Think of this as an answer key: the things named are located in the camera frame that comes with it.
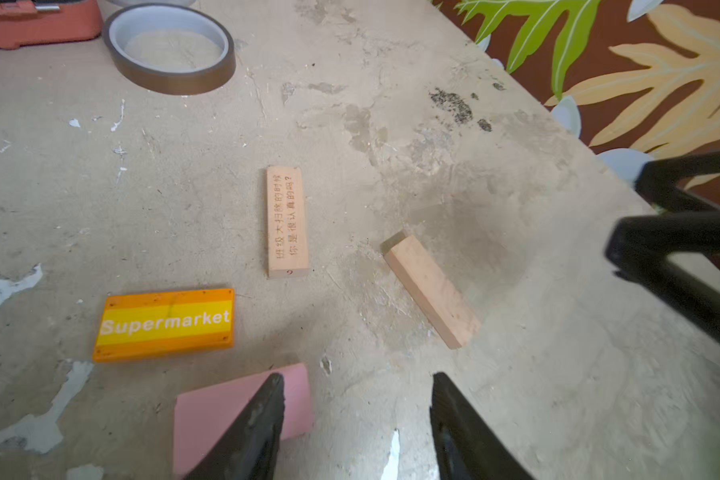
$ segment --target plain wooden block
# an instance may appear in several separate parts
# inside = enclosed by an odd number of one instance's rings
[[[384,259],[448,348],[466,345],[478,332],[478,316],[416,237],[405,237]]]
[[[269,278],[305,276],[309,251],[301,169],[267,168],[266,197]]]

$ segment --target tape roll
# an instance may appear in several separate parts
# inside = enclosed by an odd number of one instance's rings
[[[201,34],[222,52],[209,67],[175,72],[145,64],[125,52],[135,36],[159,30],[183,30]],[[164,3],[144,3],[119,10],[104,24],[104,43],[117,70],[137,85],[172,95],[193,95],[221,87],[235,73],[235,44],[220,23],[192,8]]]

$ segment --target table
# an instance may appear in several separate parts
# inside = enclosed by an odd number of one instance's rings
[[[293,362],[317,422],[278,478],[379,478],[396,428],[399,477],[436,478],[437,371],[539,479],[720,478],[720,347],[603,257],[651,208],[499,65],[423,0],[194,7],[238,49],[208,94],[145,91],[100,39],[0,52],[0,276],[44,272],[0,307],[0,430],[90,360],[108,293],[233,287],[236,345],[96,365],[0,478],[168,478],[177,394]],[[307,278],[266,278],[268,165],[302,168]],[[465,348],[384,262],[401,228],[478,312]]]

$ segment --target green leaf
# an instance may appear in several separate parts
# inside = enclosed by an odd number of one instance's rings
[[[482,14],[475,43],[493,33],[507,15],[528,17],[514,39],[507,59],[507,72],[512,73],[544,43],[550,30],[567,12],[565,26],[557,36],[552,59],[552,91],[559,98],[568,67],[581,55],[589,41],[597,7],[601,0],[462,0],[454,6],[464,14],[465,24]]]

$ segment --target pink sticky note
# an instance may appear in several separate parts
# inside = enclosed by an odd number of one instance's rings
[[[235,418],[273,372],[285,379],[286,414],[281,440],[312,429],[312,399],[307,367],[297,363],[204,389],[182,393],[173,410],[173,473],[186,475],[219,441]]]

